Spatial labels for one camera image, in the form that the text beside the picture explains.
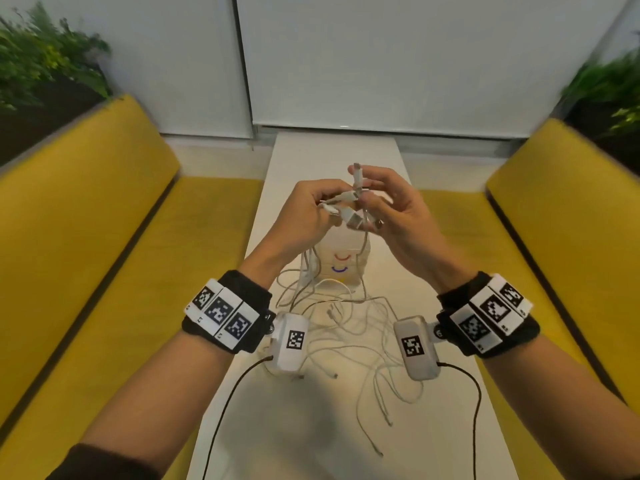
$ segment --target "white device box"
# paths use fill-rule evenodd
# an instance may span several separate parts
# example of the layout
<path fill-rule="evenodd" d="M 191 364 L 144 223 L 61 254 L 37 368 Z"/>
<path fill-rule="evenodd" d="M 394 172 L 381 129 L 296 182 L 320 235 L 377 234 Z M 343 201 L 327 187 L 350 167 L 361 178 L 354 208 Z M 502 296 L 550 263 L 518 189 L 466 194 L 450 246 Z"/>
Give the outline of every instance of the white device box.
<path fill-rule="evenodd" d="M 438 354 L 423 317 L 411 317 L 394 323 L 404 367 L 414 381 L 436 379 L 440 375 Z"/>
<path fill-rule="evenodd" d="M 276 369 L 297 372 L 305 360 L 309 320 L 293 313 L 278 314 L 273 321 L 269 353 Z"/>

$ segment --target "hand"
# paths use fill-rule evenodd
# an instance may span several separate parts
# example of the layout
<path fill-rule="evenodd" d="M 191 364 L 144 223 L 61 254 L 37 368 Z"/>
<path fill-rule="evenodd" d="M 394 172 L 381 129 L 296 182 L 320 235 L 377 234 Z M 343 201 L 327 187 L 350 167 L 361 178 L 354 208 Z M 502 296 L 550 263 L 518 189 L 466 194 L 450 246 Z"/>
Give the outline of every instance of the hand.
<path fill-rule="evenodd" d="M 340 226 L 339 216 L 331 216 L 318 203 L 351 185 L 342 180 L 298 182 L 267 235 L 239 268 L 239 271 L 265 289 L 296 256 L 315 246 L 332 226 Z"/>
<path fill-rule="evenodd" d="M 353 165 L 349 167 L 353 174 Z M 420 192 L 390 168 L 362 166 L 363 187 L 388 193 L 389 202 L 364 192 L 358 201 L 377 222 L 366 230 L 380 235 L 409 272 L 427 281 L 437 293 L 457 288 L 476 273 L 449 246 Z"/>

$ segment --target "wristband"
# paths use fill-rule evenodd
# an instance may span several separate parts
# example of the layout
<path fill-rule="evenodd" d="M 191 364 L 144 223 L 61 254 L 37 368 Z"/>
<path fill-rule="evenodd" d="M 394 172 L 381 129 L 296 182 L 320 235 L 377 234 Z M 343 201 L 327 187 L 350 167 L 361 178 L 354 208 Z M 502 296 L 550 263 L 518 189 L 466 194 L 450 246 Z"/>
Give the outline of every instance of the wristband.
<path fill-rule="evenodd" d="M 540 334 L 540 325 L 530 315 L 532 303 L 499 274 L 480 272 L 438 299 L 443 311 L 434 333 L 464 355 L 495 357 Z"/>
<path fill-rule="evenodd" d="M 253 353 L 272 329 L 270 300 L 267 290 L 238 271 L 228 271 L 220 281 L 209 280 L 185 307 L 182 329 L 229 353 Z"/>

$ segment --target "white table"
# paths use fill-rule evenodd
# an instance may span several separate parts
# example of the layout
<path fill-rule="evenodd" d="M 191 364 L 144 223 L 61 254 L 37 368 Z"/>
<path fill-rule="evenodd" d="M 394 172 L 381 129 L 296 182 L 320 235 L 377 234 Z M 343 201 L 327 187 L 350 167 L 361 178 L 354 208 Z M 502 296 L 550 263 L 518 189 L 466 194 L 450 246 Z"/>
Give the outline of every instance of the white table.
<path fill-rule="evenodd" d="M 297 181 L 343 178 L 351 182 L 347 167 L 354 162 L 391 167 L 408 178 L 391 137 L 279 133 L 247 254 L 267 233 Z M 290 267 L 299 265 L 295 261 Z M 290 283 L 295 275 L 288 273 L 283 281 Z M 405 271 L 376 236 L 371 240 L 364 279 L 369 293 L 386 296 L 400 318 L 420 314 L 432 321 L 440 309 L 435 292 Z M 281 291 L 281 287 L 273 286 L 272 309 Z M 380 348 L 380 334 L 370 341 Z M 393 336 L 388 348 L 398 353 Z M 483 388 L 477 425 L 478 478 L 516 479 L 474 359 L 464 357 L 449 344 L 439 344 L 437 349 L 441 360 L 465 368 Z M 375 359 L 367 350 L 351 349 L 347 353 L 367 363 Z M 384 453 L 381 458 L 361 432 L 355 416 L 356 399 L 368 371 L 331 351 L 318 352 L 314 357 L 325 369 L 338 372 L 338 379 L 329 378 L 309 361 L 302 380 L 274 378 L 262 368 L 245 377 L 216 439 L 208 480 L 472 478 L 472 418 L 477 393 L 468 377 L 444 369 L 438 379 L 424 383 L 422 398 L 413 405 L 398 401 L 380 381 L 393 427 L 380 414 L 372 385 L 365 386 L 360 418 Z M 234 360 L 200 425 L 188 480 L 202 478 L 222 407 L 239 375 L 256 360 L 256 355 L 247 354 Z M 419 387 L 401 369 L 394 371 L 394 377 L 404 391 Z"/>

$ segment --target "white wall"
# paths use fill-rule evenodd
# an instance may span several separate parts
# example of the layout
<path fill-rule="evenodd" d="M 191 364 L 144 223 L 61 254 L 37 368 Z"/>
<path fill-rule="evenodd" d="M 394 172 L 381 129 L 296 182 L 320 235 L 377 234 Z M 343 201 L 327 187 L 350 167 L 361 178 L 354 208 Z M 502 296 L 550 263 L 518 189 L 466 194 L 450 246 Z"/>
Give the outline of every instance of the white wall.
<path fill-rule="evenodd" d="M 526 137 L 627 0 L 238 0 L 263 125 Z"/>
<path fill-rule="evenodd" d="M 0 13 L 35 1 L 0 0 Z M 251 136 L 230 0 L 42 1 L 111 44 L 110 81 L 137 97 L 161 132 Z"/>
<path fill-rule="evenodd" d="M 637 48 L 640 36 L 634 33 L 636 31 L 640 31 L 640 0 L 629 0 L 612 30 L 604 37 L 597 54 L 603 61 L 610 61 Z"/>

